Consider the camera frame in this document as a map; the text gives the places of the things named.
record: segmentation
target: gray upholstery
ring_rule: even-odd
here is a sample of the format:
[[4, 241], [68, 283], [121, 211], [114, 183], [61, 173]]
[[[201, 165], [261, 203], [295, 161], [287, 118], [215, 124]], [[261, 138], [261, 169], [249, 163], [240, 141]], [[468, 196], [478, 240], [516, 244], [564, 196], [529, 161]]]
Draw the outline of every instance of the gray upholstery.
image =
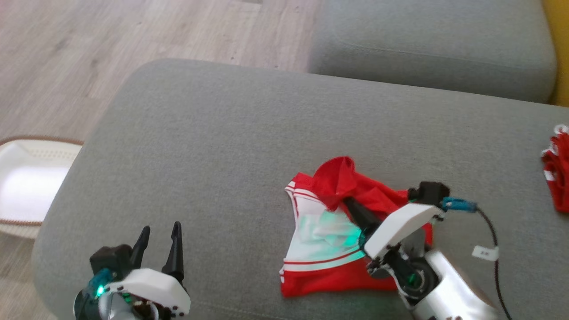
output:
[[[294, 175], [350, 155], [395, 189], [446, 182], [495, 222], [515, 319], [558, 319], [569, 286], [569, 220], [557, 214], [540, 151], [569, 109], [469, 93], [187, 60], [142, 67], [73, 164], [34, 248], [35, 285], [71, 319], [103, 245], [152, 227], [143, 266], [161, 268], [183, 226], [191, 319], [408, 319], [393, 292], [283, 299]], [[497, 303], [483, 220], [455, 213], [435, 245]]]
[[546, 102], [540, 0], [325, 0], [310, 72]]

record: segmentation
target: white stripe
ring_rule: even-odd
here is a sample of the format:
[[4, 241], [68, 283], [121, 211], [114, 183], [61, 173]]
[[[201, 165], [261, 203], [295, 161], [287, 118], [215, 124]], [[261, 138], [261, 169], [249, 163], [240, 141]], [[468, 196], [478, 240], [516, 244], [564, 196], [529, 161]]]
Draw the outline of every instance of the white stripe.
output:
[[302, 198], [302, 199], [314, 201], [314, 202], [316, 202], [316, 203], [319, 203], [319, 204], [324, 205], [324, 204], [322, 203], [322, 201], [320, 201], [320, 200], [318, 200], [318, 199], [314, 199], [314, 198], [311, 197], [311, 196], [302, 195], [302, 194], [294, 194], [294, 197], [297, 198], [297, 199], [298, 199], [298, 198]]
[[290, 198], [290, 202], [292, 203], [292, 215], [294, 215], [294, 230], [296, 232], [296, 228], [298, 228], [298, 212], [296, 211], [296, 201], [294, 201], [294, 196], [292, 195], [292, 191], [288, 188], [285, 188], [288, 197]]
[[313, 192], [310, 192], [310, 191], [308, 191], [308, 190], [306, 190], [306, 189], [295, 189], [294, 192], [302, 192], [302, 193], [304, 193], [304, 194], [307, 194], [307, 195], [309, 195], [309, 196], [313, 196], [314, 198], [318, 199], [318, 196], [317, 196], [317, 195], [315, 195]]
[[555, 181], [555, 177], [553, 176], [553, 172], [544, 170], [543, 174], [545, 175], [545, 180]]
[[283, 269], [286, 271], [316, 271], [316, 270], [323, 270], [329, 268], [335, 268], [340, 265], [345, 265], [350, 262], [354, 262], [358, 259], [361, 259], [365, 256], [365, 254], [358, 250], [354, 252], [354, 254], [349, 255], [347, 257], [343, 257], [341, 259], [333, 260], [330, 262], [323, 262], [323, 263], [316, 263], [316, 264], [284, 264]]

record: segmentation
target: blue connector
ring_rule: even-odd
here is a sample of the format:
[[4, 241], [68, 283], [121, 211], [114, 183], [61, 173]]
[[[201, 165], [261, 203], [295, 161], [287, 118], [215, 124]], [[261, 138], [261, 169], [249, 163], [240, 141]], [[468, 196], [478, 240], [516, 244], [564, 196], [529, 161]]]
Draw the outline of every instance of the blue connector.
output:
[[464, 199], [459, 198], [451, 198], [446, 196], [443, 198], [443, 202], [440, 206], [444, 211], [447, 210], [460, 210], [460, 211], [467, 211], [467, 212], [476, 212], [476, 202], [466, 201]]

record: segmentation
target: green led light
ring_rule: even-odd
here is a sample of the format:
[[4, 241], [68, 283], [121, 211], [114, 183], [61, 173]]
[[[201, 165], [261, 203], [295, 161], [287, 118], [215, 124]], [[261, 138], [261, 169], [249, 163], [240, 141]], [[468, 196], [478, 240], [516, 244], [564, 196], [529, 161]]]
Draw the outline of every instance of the green led light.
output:
[[103, 293], [105, 293], [105, 287], [99, 286], [97, 289], [97, 296], [100, 297]]

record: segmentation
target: red garment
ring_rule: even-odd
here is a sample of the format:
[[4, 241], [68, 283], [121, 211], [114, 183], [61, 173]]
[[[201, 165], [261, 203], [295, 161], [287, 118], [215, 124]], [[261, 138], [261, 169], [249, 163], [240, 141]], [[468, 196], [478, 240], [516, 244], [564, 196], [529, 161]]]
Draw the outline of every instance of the red garment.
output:
[[[340, 206], [347, 212], [342, 200], [351, 196], [383, 220], [408, 203], [406, 190], [394, 191], [383, 183], [357, 173], [350, 157], [326, 161], [314, 173], [313, 184], [312, 192], [330, 210]], [[427, 223], [423, 229], [426, 243], [432, 245], [432, 225]]]
[[569, 134], [567, 127], [555, 127], [556, 136], [551, 137], [549, 149], [542, 152], [543, 173], [551, 191], [555, 209], [569, 213]]
[[[344, 213], [347, 196], [383, 219], [407, 203], [407, 191], [393, 191], [354, 170], [348, 157], [323, 164], [314, 177], [298, 174], [287, 186], [295, 214], [295, 234], [281, 269], [285, 297], [352, 289], [396, 290], [392, 278], [373, 279], [369, 258], [357, 245], [360, 230]], [[432, 243], [431, 225], [424, 226]]]

